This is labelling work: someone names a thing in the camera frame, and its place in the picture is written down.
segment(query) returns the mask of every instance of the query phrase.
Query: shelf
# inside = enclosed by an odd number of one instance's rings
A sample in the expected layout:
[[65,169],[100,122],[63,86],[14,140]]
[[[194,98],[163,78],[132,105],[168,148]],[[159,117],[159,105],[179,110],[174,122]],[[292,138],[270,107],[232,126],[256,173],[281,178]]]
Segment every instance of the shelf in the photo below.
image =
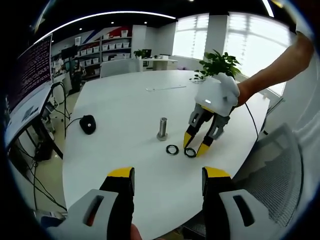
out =
[[97,41],[91,41],[91,42],[86,42],[86,43],[83,43],[83,44],[78,45],[78,47],[85,46],[85,45],[88,45],[88,44],[99,43],[99,42],[100,42],[100,40],[97,40]]
[[109,50],[104,50],[104,52],[111,52],[111,51],[116,51],[116,50],[126,50],[126,49],[131,49],[131,47],[122,47],[122,48],[115,48],[115,49],[109,49]]
[[89,54],[86,54],[86,55],[82,55],[82,56],[76,56],[76,57],[74,57],[74,58],[82,58],[82,57],[86,57],[86,56],[90,56],[90,55],[93,55],[93,54],[99,54],[100,53],[100,51],[98,51],[98,52],[93,52],[93,53],[89,53]]
[[91,65],[86,65],[86,66],[84,66],[84,67],[86,68],[86,67],[91,67],[91,66],[95,66],[95,65],[100,65],[100,62],[91,64]]
[[118,40],[118,39],[132,39],[132,36],[113,37],[113,38],[108,38],[108,39],[102,39],[102,41],[113,41],[113,40]]

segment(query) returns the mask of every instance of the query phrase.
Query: ceiling light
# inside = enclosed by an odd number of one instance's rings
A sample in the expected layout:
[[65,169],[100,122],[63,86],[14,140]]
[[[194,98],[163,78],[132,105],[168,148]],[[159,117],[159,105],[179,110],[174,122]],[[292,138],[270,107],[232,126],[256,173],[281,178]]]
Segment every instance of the ceiling light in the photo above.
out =
[[49,36],[50,34],[54,33],[55,31],[68,26],[69,24],[73,24],[75,22],[84,20],[84,19],[88,19],[88,18],[92,18],[92,17],[96,17],[96,16],[102,16],[102,15],[109,15],[109,14],[147,14],[147,15],[154,15],[154,16],[159,16],[159,17],[164,17],[164,18],[168,18],[168,19],[176,19],[174,16],[168,16],[168,15],[164,15],[164,14],[160,14],[160,13],[155,13],[155,12],[148,12],[148,11],[108,11],[108,12],[101,12],[101,13],[97,13],[97,14],[93,14],[93,15],[89,15],[89,16],[84,16],[75,20],[72,20],[70,22],[67,22],[55,29],[53,29],[52,31],[48,32],[46,35],[42,36],[41,38],[39,38],[35,43],[41,41],[42,39],[45,39],[47,36]]
[[262,0],[262,2],[263,2],[263,4],[264,4],[264,6],[265,6],[265,8],[266,8],[266,10],[267,10],[267,12],[268,12],[268,14],[269,14],[269,16],[274,18],[275,15],[274,15],[274,13],[272,12],[272,9],[271,9],[271,6],[270,6],[268,0]]

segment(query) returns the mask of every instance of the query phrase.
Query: green leaves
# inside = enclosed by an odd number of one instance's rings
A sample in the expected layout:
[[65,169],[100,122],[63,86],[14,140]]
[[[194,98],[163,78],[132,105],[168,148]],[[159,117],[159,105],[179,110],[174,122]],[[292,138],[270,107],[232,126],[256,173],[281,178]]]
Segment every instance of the green leaves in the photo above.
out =
[[218,51],[205,52],[204,57],[206,60],[200,60],[199,64],[202,65],[203,70],[195,70],[195,80],[200,82],[204,81],[208,76],[214,76],[219,73],[225,73],[227,76],[234,77],[241,73],[235,66],[239,64],[235,56],[230,56],[227,52],[221,55]]

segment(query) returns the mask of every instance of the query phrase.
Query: round table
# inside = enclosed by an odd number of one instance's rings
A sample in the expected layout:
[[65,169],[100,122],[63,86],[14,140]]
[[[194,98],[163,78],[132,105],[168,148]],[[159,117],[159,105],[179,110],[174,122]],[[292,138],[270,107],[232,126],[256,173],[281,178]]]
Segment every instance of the round table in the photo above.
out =
[[[233,177],[257,134],[242,106],[232,112],[224,134],[205,155],[186,157],[184,133],[200,84],[189,80],[193,75],[183,70],[146,71],[84,85],[72,119],[93,115],[96,131],[86,135],[78,122],[67,129],[62,170],[67,208],[89,190],[99,189],[109,172],[130,166],[135,168],[132,222],[144,240],[168,233],[202,210],[202,167],[223,169]],[[258,93],[247,104],[261,129],[269,100]],[[166,141],[156,138],[161,117],[167,118]],[[202,125],[190,147],[198,149],[210,124]],[[167,154],[167,145],[177,145],[179,154]]]

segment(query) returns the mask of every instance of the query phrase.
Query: computer mouse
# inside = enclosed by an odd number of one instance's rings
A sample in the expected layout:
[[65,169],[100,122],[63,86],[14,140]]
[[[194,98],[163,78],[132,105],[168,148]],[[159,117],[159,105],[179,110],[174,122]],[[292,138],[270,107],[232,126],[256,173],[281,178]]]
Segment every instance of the computer mouse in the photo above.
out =
[[80,127],[84,133],[90,135],[93,134],[96,130],[96,121],[92,115],[84,115],[79,121]]

